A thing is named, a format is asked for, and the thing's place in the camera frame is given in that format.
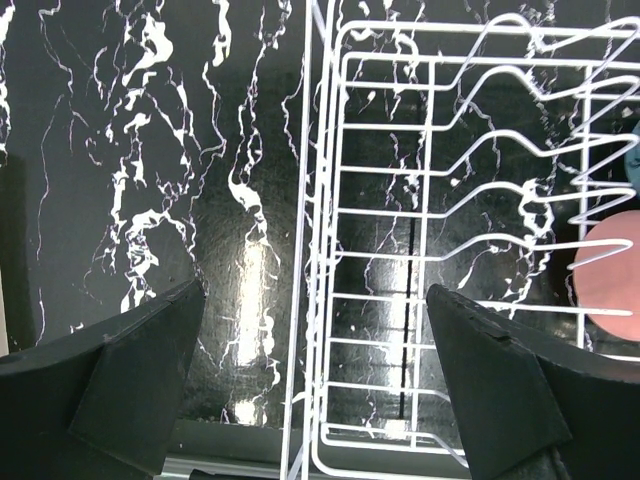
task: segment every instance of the pink round object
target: pink round object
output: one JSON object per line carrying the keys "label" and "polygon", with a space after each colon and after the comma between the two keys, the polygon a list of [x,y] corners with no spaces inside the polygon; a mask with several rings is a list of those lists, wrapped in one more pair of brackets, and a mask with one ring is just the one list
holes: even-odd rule
{"label": "pink round object", "polygon": [[[591,229],[585,240],[625,238],[633,247],[624,252],[576,267],[573,284],[581,307],[630,310],[630,317],[589,315],[616,337],[640,342],[640,210],[613,215]],[[605,253],[615,246],[583,247],[576,262]]]}

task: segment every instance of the blue object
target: blue object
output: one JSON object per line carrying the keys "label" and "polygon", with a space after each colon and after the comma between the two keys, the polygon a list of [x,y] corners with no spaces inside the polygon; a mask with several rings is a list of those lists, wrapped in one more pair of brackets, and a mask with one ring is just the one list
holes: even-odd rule
{"label": "blue object", "polygon": [[[636,124],[633,133],[640,136],[640,122]],[[640,144],[624,154],[624,169],[627,178],[636,190],[636,195],[640,197]]]}

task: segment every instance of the marble surface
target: marble surface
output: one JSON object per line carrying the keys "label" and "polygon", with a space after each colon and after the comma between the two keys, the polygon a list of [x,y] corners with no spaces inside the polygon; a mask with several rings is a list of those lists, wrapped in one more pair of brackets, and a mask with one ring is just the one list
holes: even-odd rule
{"label": "marble surface", "polygon": [[[485,22],[515,10],[537,24],[595,26],[637,13],[624,0],[596,2],[591,10],[578,0],[338,3],[341,22]],[[282,425],[303,7],[302,0],[3,3],[0,264],[12,351],[72,334],[197,276],[206,283],[208,299],[182,417]],[[395,49],[384,39],[377,48]],[[454,100],[436,111],[438,121],[450,118]],[[389,119],[389,103],[381,96],[374,101],[354,97],[354,102],[348,113],[353,118]],[[468,147],[470,136],[492,125],[517,122],[540,144],[562,134],[566,125],[561,109],[541,114],[512,85],[488,89],[478,105],[490,116],[471,112],[436,140],[434,167],[451,162]],[[396,119],[415,118],[424,111],[418,100],[409,99],[395,114]],[[607,131],[627,127],[613,117],[601,125]],[[411,166],[417,138],[360,132],[345,140],[345,149],[353,164],[403,161]],[[531,182],[544,194],[572,188],[575,159],[533,162],[501,142],[487,144],[480,153],[481,159],[455,178],[432,183],[430,209],[446,210],[490,179]],[[603,175],[623,171],[614,165]],[[419,208],[421,188],[419,182],[358,178],[342,198],[351,206],[411,210]],[[434,254],[446,252],[489,231],[533,231],[541,241],[576,235],[564,223],[576,205],[553,211],[521,206],[519,212],[519,203],[509,194],[483,194],[446,222],[430,222],[426,247]],[[637,208],[636,203],[624,208]],[[345,246],[407,253],[420,248],[419,221],[359,222],[339,226]],[[477,245],[429,266],[426,277],[476,299],[569,304],[569,261],[508,245]],[[415,293],[416,268],[409,262],[349,259],[339,266],[338,285],[352,293]],[[418,318],[415,308],[374,302],[337,304],[338,314],[335,329],[344,336],[394,341],[410,338]],[[519,312],[515,318],[575,340],[573,317]],[[423,331],[428,341],[427,319]],[[587,331],[597,351],[638,353],[637,345],[621,343],[592,324]],[[422,355],[420,387],[443,388],[437,356],[433,351]],[[401,351],[344,348],[331,362],[342,381],[395,385],[412,377],[413,360]],[[335,392],[330,418],[385,428],[398,428],[399,422],[402,428],[411,399],[383,397]],[[419,408],[422,430],[437,430],[457,442],[446,402],[421,399]]]}

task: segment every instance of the wire rack frame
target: wire rack frame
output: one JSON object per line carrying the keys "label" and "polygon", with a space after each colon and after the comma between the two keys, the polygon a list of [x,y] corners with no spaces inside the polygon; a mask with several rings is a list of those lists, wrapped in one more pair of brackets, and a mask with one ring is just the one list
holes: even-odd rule
{"label": "wire rack frame", "polygon": [[[381,348],[401,348],[411,349],[414,352],[420,352],[422,350],[434,349],[433,345],[426,345],[421,343],[421,325],[423,308],[418,308],[417,315],[418,320],[416,322],[416,339],[414,342],[382,342],[376,340],[353,340],[346,338],[339,338],[332,335],[332,321],[333,312],[332,304],[334,299],[351,299],[351,300],[366,300],[376,302],[406,302],[411,304],[417,304],[420,307],[424,305],[423,292],[425,287],[425,278],[420,270],[418,275],[418,295],[416,297],[398,299],[395,297],[376,296],[376,295],[357,295],[349,294],[345,292],[335,291],[335,270],[336,265],[341,258],[345,257],[357,257],[357,258],[381,258],[389,260],[406,260],[406,256],[395,254],[381,254],[381,253],[367,253],[367,252],[355,252],[344,251],[338,248],[337,239],[337,224],[340,216],[388,216],[388,217],[415,217],[424,220],[420,224],[420,252],[418,255],[412,256],[412,261],[420,262],[438,262],[451,258],[468,248],[469,246],[488,240],[502,240],[518,245],[522,248],[529,249],[531,251],[553,251],[561,249],[573,249],[576,247],[590,247],[590,246],[602,246],[606,245],[609,250],[604,254],[592,256],[581,262],[581,264],[597,261],[605,256],[614,255],[632,246],[632,243],[624,238],[611,238],[607,240],[601,240],[597,242],[586,242],[579,240],[577,242],[569,242],[562,244],[550,244],[550,245],[538,245],[529,239],[522,239],[507,234],[484,234],[473,237],[467,242],[459,245],[455,249],[451,250],[444,256],[434,257],[427,256],[425,251],[426,246],[426,233],[427,233],[427,221],[428,219],[446,218],[453,214],[464,204],[470,201],[473,197],[478,195],[482,191],[491,189],[504,189],[510,190],[521,195],[523,198],[527,198],[528,201],[537,203],[554,203],[567,200],[578,200],[580,204],[580,211],[578,215],[569,220],[570,223],[579,226],[579,237],[582,239],[587,232],[589,225],[597,223],[591,217],[593,215],[607,210],[613,206],[616,206],[622,202],[625,202],[629,198],[635,196],[635,191],[631,188],[631,185],[623,182],[596,182],[590,179],[590,175],[597,170],[604,168],[610,162],[623,156],[625,152],[633,149],[638,145],[640,139],[633,134],[597,134],[591,132],[591,124],[601,118],[607,112],[622,104],[634,104],[640,102],[640,95],[637,94],[640,87],[640,78],[637,76],[640,72],[640,64],[632,62],[624,62],[616,60],[621,53],[627,49],[632,42],[640,38],[640,19],[637,17],[629,17],[620,20],[616,20],[609,24],[603,25],[595,29],[573,29],[573,28],[548,28],[548,27],[535,27],[530,25],[523,17],[517,14],[506,14],[496,17],[486,25],[466,25],[466,24],[444,24],[444,23],[415,23],[415,22],[383,22],[383,21],[351,21],[343,25],[338,32],[336,32],[335,40],[333,40],[333,14],[335,10],[335,1],[330,0],[327,11],[327,18],[329,23],[324,25],[322,16],[318,13],[317,5],[315,2],[309,0],[307,2],[307,27],[311,28],[311,14],[312,11],[316,18],[316,24],[321,30],[321,36],[324,41],[324,58],[323,58],[323,75],[321,85],[321,100],[319,111],[319,127],[318,131],[318,143],[316,145],[316,185],[315,196],[310,199],[313,207],[313,231],[311,241],[311,279],[310,279],[310,291],[309,291],[309,311],[307,312],[308,329],[306,332],[307,338],[307,351],[306,351],[306,375],[305,375],[305,428],[303,432],[303,445],[298,456],[293,462],[293,466],[289,468],[288,462],[288,434],[285,434],[287,451],[285,452],[285,442],[283,442],[283,464],[281,478],[296,478],[300,470],[302,478],[308,478],[309,466],[311,461],[322,472],[333,475],[341,476],[344,478],[370,478],[370,479],[387,479],[387,478],[411,478],[404,475],[395,475],[382,472],[363,472],[355,470],[344,470],[332,468],[323,462],[319,454],[319,445],[333,445],[343,448],[354,449],[383,449],[393,451],[408,451],[408,452],[428,452],[434,454],[449,454],[453,455],[462,465],[466,465],[463,457],[463,452],[456,450],[448,446],[437,435],[430,432],[421,432],[418,429],[418,398],[420,395],[435,395],[445,400],[448,396],[445,392],[436,390],[420,389],[419,385],[419,362],[420,355],[416,355],[414,379],[412,382],[413,388],[396,388],[388,387],[384,385],[365,385],[358,383],[344,383],[334,382],[329,377],[329,360],[331,358],[331,346],[336,343],[350,344],[350,345],[369,345]],[[466,56],[446,56],[446,55],[423,55],[412,49],[412,54],[388,54],[388,53],[373,53],[373,52],[348,52],[343,55],[342,44],[344,38],[351,32],[373,32],[373,31],[392,31],[394,36],[404,35],[403,40],[410,38],[405,35],[404,32],[460,32],[467,34],[477,35],[474,46]],[[537,53],[549,53],[555,52],[563,47],[573,45],[575,43],[584,41],[590,38],[598,39],[617,39],[621,40],[621,45],[615,50],[611,51],[604,59],[554,59],[554,58],[538,58],[536,56],[529,58],[517,58],[517,57],[484,57],[479,56],[478,53],[485,39],[490,35],[515,35],[515,36],[528,36],[531,44],[535,47]],[[560,40],[554,40],[553,42],[545,43],[545,39],[554,38]],[[310,46],[311,39],[306,39],[307,46]],[[346,76],[349,62],[360,61],[365,62],[368,60],[383,61],[383,62],[411,62],[414,65],[425,64],[428,68],[427,83],[385,83],[385,82],[369,82],[359,81],[357,79],[349,79]],[[437,84],[435,82],[436,72],[441,65],[452,65],[458,67],[457,74],[453,81],[447,84]],[[531,95],[538,102],[546,102],[559,98],[573,98],[580,102],[581,105],[581,122],[575,126],[571,132],[570,138],[561,146],[550,149],[541,150],[536,147],[525,136],[521,135],[514,130],[495,130],[483,135],[477,139],[468,150],[456,161],[450,168],[444,171],[436,171],[430,168],[430,155],[431,144],[434,133],[446,131],[456,124],[458,116],[454,116],[448,124],[435,125],[433,123],[433,110],[435,104],[435,96],[439,92],[450,91],[455,88],[458,82],[463,77],[464,73],[471,66],[482,65],[489,68],[481,78],[477,81],[473,87],[471,93],[467,95],[465,104],[463,104],[458,112],[463,112],[469,103],[473,100],[474,95],[480,90],[482,84],[491,76],[498,74],[511,75],[519,80],[525,88],[529,90]],[[533,68],[538,66],[545,67],[557,67],[557,68],[573,68],[583,72],[584,79],[577,87],[566,89],[563,91],[557,91],[548,93],[540,90],[536,87],[532,78],[523,71],[524,68]],[[607,71],[623,72],[621,75],[610,75],[607,78],[601,75]],[[611,87],[622,87],[624,93],[612,94],[607,89]],[[426,95],[426,119],[425,123],[421,125],[401,125],[401,124],[363,124],[363,123],[349,123],[345,119],[345,106],[347,101],[346,89],[392,89],[394,92],[401,92],[405,90],[414,90],[423,92]],[[306,90],[307,95],[310,93],[310,88]],[[600,103],[606,102],[606,105],[598,111],[593,110],[593,104],[595,101]],[[307,101],[303,107],[303,128],[304,125],[308,125],[310,103]],[[418,132],[422,136],[424,143],[424,159],[422,169],[400,169],[400,168],[378,168],[367,166],[353,166],[343,164],[342,161],[342,143],[343,136],[346,130],[375,130],[375,131],[408,131]],[[554,157],[569,152],[576,152],[580,154],[580,173],[573,179],[572,183],[578,187],[579,191],[572,194],[554,195],[539,197],[532,192],[523,188],[523,186],[516,185],[510,182],[493,182],[489,184],[483,184],[470,192],[465,198],[463,198],[458,204],[446,212],[431,212],[428,209],[429,199],[429,179],[432,177],[446,177],[450,175],[457,166],[465,162],[470,158],[471,154],[484,142],[499,138],[510,138],[519,143],[523,148],[528,150],[531,154],[541,159]],[[601,145],[619,145],[622,144],[613,154],[609,155],[602,161],[599,161],[595,165],[590,164],[590,152],[591,149]],[[306,165],[307,152],[305,151],[304,163],[301,161],[301,166]],[[384,210],[365,210],[354,209],[340,206],[340,181],[341,174],[343,172],[352,173],[379,173],[379,174],[392,174],[392,175],[414,175],[422,176],[424,178],[422,189],[422,210],[420,212],[396,212],[396,211],[384,211]],[[600,199],[602,197],[613,197],[612,200],[604,203],[596,203],[596,206],[590,207],[590,199]],[[304,216],[304,206],[299,211],[299,216]],[[297,245],[296,257],[302,257],[302,243]],[[570,269],[575,268],[580,264],[572,264]],[[299,277],[294,280],[294,291],[301,288]],[[585,328],[585,315],[593,313],[607,313],[611,315],[631,315],[632,312],[625,310],[604,310],[597,308],[583,308],[583,307],[561,307],[555,305],[527,305],[527,304],[513,304],[508,302],[497,301],[482,301],[480,303],[494,308],[496,310],[529,310],[529,311],[551,311],[551,312],[564,312],[576,315],[577,319],[577,338],[576,343],[579,347],[584,348],[584,328]],[[297,316],[292,315],[292,331],[293,328],[297,329]],[[635,357],[614,357],[621,360],[637,361],[639,359]],[[287,380],[293,374],[292,370],[288,372]],[[331,438],[328,435],[329,429],[340,429],[345,432],[365,432],[369,434],[373,433],[386,433],[386,430],[378,432],[378,429],[367,427],[356,427],[353,425],[340,425],[329,423],[327,421],[328,410],[328,388],[337,386],[341,388],[351,389],[365,389],[365,390],[379,390],[379,391],[392,391],[400,392],[406,391],[407,393],[414,394],[412,396],[413,408],[411,418],[411,429],[409,431],[400,432],[407,439],[406,444],[388,444],[379,442],[363,442],[350,440],[348,436],[341,437],[339,439]],[[290,412],[291,402],[293,400],[293,387],[288,388],[287,391],[287,405],[285,409],[285,415]],[[287,424],[287,417],[285,416],[285,432],[290,429],[290,423]],[[422,441],[430,441],[430,446],[424,446]]]}

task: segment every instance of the white metal wire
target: white metal wire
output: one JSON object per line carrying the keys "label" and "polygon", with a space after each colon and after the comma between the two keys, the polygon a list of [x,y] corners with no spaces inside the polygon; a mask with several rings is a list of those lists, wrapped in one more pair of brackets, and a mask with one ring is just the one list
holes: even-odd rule
{"label": "white metal wire", "polygon": [[[449,259],[460,252],[466,250],[479,242],[505,242],[517,245],[528,251],[548,252],[554,250],[575,249],[577,247],[588,248],[596,246],[608,246],[605,253],[591,256],[586,260],[569,265],[569,269],[576,266],[598,261],[604,257],[615,255],[624,251],[633,243],[625,238],[610,238],[599,241],[582,240],[587,233],[587,228],[597,221],[594,215],[607,209],[617,206],[628,199],[634,197],[636,192],[631,185],[624,182],[594,181],[591,175],[594,172],[606,167],[615,159],[620,158],[625,152],[633,149],[640,142],[640,138],[633,134],[601,134],[592,132],[592,125],[608,112],[622,105],[634,105],[640,101],[640,64],[620,60],[619,57],[640,38],[640,18],[628,17],[615,20],[609,24],[595,29],[574,29],[574,28],[548,28],[531,25],[526,19],[518,14],[501,15],[486,25],[467,25],[451,23],[418,23],[418,22],[385,22],[385,21],[350,21],[342,25],[336,31],[334,22],[335,0],[329,0],[327,9],[327,22],[324,22],[322,14],[314,0],[307,1],[307,28],[310,28],[311,17],[315,19],[324,42],[323,72],[320,87],[319,118],[318,118],[318,141],[316,147],[316,171],[315,171],[315,191],[314,196],[308,199],[308,205],[312,207],[312,239],[310,244],[310,279],[309,279],[309,310],[307,312],[308,328],[306,332],[306,376],[305,376],[305,425],[303,432],[303,445],[299,452],[295,465],[289,468],[288,447],[289,436],[286,437],[287,453],[284,452],[283,445],[283,472],[281,479],[295,478],[298,469],[303,479],[308,478],[311,462],[322,472],[340,476],[344,478],[368,478],[368,479],[391,479],[391,478],[418,478],[405,475],[389,474],[383,472],[367,472],[358,470],[336,469],[327,465],[321,458],[319,446],[321,444],[331,445],[347,449],[377,449],[431,454],[452,455],[459,463],[466,465],[464,452],[452,448],[440,438],[436,432],[420,431],[418,428],[418,399],[421,395],[431,395],[448,400],[446,392],[418,388],[420,374],[420,354],[419,352],[434,350],[433,345],[425,344],[422,341],[422,315],[424,307],[425,276],[423,268],[418,274],[417,296],[405,298],[395,295],[362,295],[335,290],[336,266],[342,258],[364,258],[364,259],[387,259],[406,261],[408,259],[423,266],[426,262],[441,262]],[[411,53],[382,53],[366,51],[347,51],[343,49],[346,38],[356,40],[365,39],[375,32],[387,31],[396,42],[408,48]],[[413,40],[414,34],[421,32],[432,33],[458,33],[475,35],[476,40],[473,47],[466,56],[447,56],[441,52],[437,55],[424,54],[420,52],[418,44]],[[535,54],[526,57],[491,57],[482,55],[482,47],[486,40],[492,36],[515,36],[525,37]],[[604,59],[597,58],[554,58],[553,56],[543,57],[543,54],[560,52],[562,49],[590,39],[601,39],[604,41],[617,40],[619,45],[610,52]],[[306,53],[311,51],[311,38],[306,37]],[[426,83],[418,82],[415,75],[409,83],[398,81],[379,82],[369,80],[359,80],[357,77],[348,78],[347,72],[352,62],[395,62],[409,63],[415,71],[418,65],[426,65],[428,76]],[[443,65],[457,67],[457,73],[453,80],[448,83],[438,84],[435,82],[436,72]],[[434,105],[438,94],[455,89],[472,67],[484,68],[484,73],[476,81],[471,92],[465,97],[464,102],[457,108],[451,120],[445,124],[434,124]],[[532,74],[529,73],[534,67],[551,67],[557,69],[574,69],[582,72],[583,80],[579,85],[559,91],[548,92],[539,88]],[[434,134],[445,132],[451,129],[460,120],[463,112],[472,104],[473,98],[479,92],[482,85],[491,77],[496,75],[508,75],[517,79],[531,94],[536,102],[549,102],[562,98],[574,99],[578,107],[580,123],[573,126],[567,139],[554,148],[543,150],[538,148],[526,136],[516,130],[500,129],[482,135],[475,140],[466,152],[451,164],[446,170],[435,170],[431,168],[431,148]],[[618,87],[622,94],[611,93],[612,87]],[[305,84],[305,92],[309,92],[309,85]],[[350,123],[345,117],[345,108],[348,101],[347,89],[385,89],[396,94],[403,91],[418,91],[424,95],[425,99],[425,123],[424,124],[398,124],[398,123]],[[310,104],[305,103],[306,110],[304,122],[308,123]],[[367,165],[349,165],[343,161],[343,141],[345,131],[366,130],[366,131],[393,131],[393,132],[418,132],[421,135],[421,143],[424,146],[421,169],[408,168],[381,168]],[[580,155],[580,171],[572,180],[572,185],[576,187],[576,192],[540,196],[535,189],[525,185],[517,185],[506,181],[494,181],[478,186],[453,207],[444,212],[431,211],[429,209],[429,184],[432,178],[448,177],[461,164],[468,162],[473,153],[488,141],[508,138],[518,143],[538,161],[557,157],[558,155],[572,153]],[[604,160],[591,164],[591,152],[594,148],[608,145],[615,147],[615,152]],[[301,167],[306,166],[307,152],[301,151]],[[411,175],[423,179],[421,211],[386,211],[381,209],[364,209],[345,207],[340,204],[340,185],[342,173],[367,173],[383,175]],[[445,219],[454,214],[465,204],[472,201],[478,194],[488,190],[504,190],[514,192],[522,197],[523,202],[531,202],[549,205],[556,202],[566,202],[570,200],[579,202],[579,213],[573,216],[569,223],[579,227],[579,241],[538,244],[535,239],[519,238],[514,235],[504,233],[487,233],[476,235],[467,241],[453,248],[449,252],[440,256],[426,254],[427,224],[430,219]],[[593,202],[590,199],[606,198],[607,201]],[[299,215],[304,216],[305,205],[299,209]],[[421,220],[419,231],[420,251],[416,255],[407,257],[389,253],[371,253],[358,251],[345,251],[339,248],[337,238],[338,219],[341,217],[389,217],[397,218],[417,218]],[[301,243],[296,242],[296,256],[298,259],[303,256]],[[294,291],[300,290],[302,284],[299,278],[294,279]],[[391,302],[400,304],[417,305],[417,322],[415,331],[415,341],[413,342],[389,342],[378,339],[362,340],[350,339],[334,336],[332,326],[334,320],[333,303],[336,299],[362,300],[369,302]],[[577,337],[576,343],[579,347],[584,347],[585,315],[606,313],[609,315],[629,316],[632,312],[619,309],[599,309],[565,307],[557,305],[531,305],[523,303],[501,302],[487,299],[476,299],[482,305],[495,310],[526,310],[534,312],[559,312],[576,316]],[[297,331],[297,315],[292,314],[292,332]],[[407,349],[414,353],[414,371],[411,387],[397,387],[388,385],[369,385],[363,383],[348,383],[332,380],[329,374],[329,365],[332,355],[332,346],[336,344],[352,346],[371,346],[386,349]],[[290,355],[295,354],[295,341],[290,342],[293,349]],[[635,357],[613,356],[618,360],[638,361]],[[287,375],[287,417],[285,421],[285,432],[291,428],[290,409],[293,400],[293,373],[295,364],[289,362]],[[389,431],[385,429],[373,428],[369,426],[355,426],[339,424],[328,420],[327,412],[330,408],[328,391],[329,388],[339,387],[350,390],[366,390],[381,392],[405,392],[412,394],[411,425],[408,431],[394,432],[398,438],[406,439],[404,443],[390,443],[363,440],[362,437],[354,440],[350,437],[353,434],[368,434],[373,439],[376,434],[384,435]],[[340,431],[344,435],[330,435],[330,432]]]}

